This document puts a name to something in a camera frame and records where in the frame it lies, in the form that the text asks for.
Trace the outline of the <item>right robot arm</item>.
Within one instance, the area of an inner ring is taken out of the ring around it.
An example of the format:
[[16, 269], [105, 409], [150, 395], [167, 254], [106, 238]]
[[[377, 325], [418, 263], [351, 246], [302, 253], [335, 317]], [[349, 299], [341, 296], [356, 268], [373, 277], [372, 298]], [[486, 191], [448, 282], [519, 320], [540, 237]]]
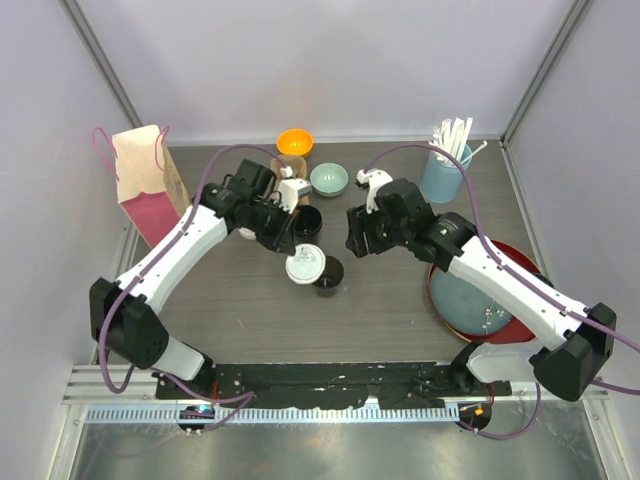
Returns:
[[577, 401], [613, 353], [617, 316], [603, 303], [588, 307], [512, 261], [459, 214], [436, 214], [418, 187], [381, 170], [360, 172], [365, 204], [347, 211], [346, 247], [356, 257], [403, 247], [418, 260], [476, 287], [534, 335], [525, 343], [479, 343], [451, 371], [457, 391], [472, 395], [494, 381], [537, 381]]

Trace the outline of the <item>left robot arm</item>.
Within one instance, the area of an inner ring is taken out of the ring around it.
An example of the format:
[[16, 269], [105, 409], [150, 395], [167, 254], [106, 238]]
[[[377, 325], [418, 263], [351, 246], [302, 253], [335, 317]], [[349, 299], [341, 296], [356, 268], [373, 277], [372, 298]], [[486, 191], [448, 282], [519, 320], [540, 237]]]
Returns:
[[214, 362], [168, 332], [160, 319], [166, 301], [201, 258], [237, 229], [252, 232], [269, 251], [294, 254], [296, 208], [309, 190], [307, 180], [278, 180], [251, 160], [221, 183], [201, 185], [177, 225], [141, 261], [116, 280], [100, 278], [91, 286], [91, 334], [100, 366], [115, 353], [178, 381], [190, 398], [205, 397], [215, 381]]

